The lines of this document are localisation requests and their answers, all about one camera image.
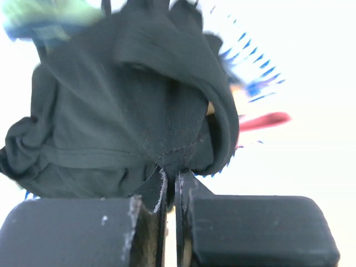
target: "black strap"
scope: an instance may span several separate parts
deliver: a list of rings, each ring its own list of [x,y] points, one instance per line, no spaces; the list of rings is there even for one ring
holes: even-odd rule
[[[111,0],[101,0],[101,9],[104,11],[105,16],[111,15]]]

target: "white background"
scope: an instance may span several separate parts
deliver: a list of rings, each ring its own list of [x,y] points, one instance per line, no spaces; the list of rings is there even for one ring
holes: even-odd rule
[[[342,265],[352,266],[355,214],[355,8],[353,1],[222,1],[288,79],[290,124],[268,131],[266,144],[240,150],[223,175],[205,179],[218,194],[312,197],[323,209]],[[29,115],[31,44],[0,34],[0,145],[11,124]],[[0,221],[19,202],[0,177]]]

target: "red object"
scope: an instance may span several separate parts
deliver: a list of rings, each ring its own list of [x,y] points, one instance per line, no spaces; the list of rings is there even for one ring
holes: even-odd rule
[[[240,132],[259,130],[274,127],[290,121],[290,116],[285,112],[273,112],[240,124]]]

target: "white surface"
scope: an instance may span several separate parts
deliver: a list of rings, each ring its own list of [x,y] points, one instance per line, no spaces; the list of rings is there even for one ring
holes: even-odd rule
[[[353,3],[223,2],[236,5],[256,43],[284,69],[289,90],[285,106],[294,121],[265,132],[265,146],[238,151],[225,175],[204,183],[220,194],[312,197],[325,212],[338,242],[340,266],[352,266],[356,249]],[[3,145],[10,125],[29,114],[36,56],[30,44],[13,45],[3,35],[0,43]],[[0,220],[19,201],[14,188],[0,177]]]

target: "black garment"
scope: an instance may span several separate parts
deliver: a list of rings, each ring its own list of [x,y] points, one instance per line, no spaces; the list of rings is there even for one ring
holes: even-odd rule
[[[157,166],[170,181],[220,171],[239,133],[220,46],[185,0],[129,0],[34,70],[0,171],[40,197],[126,196]]]

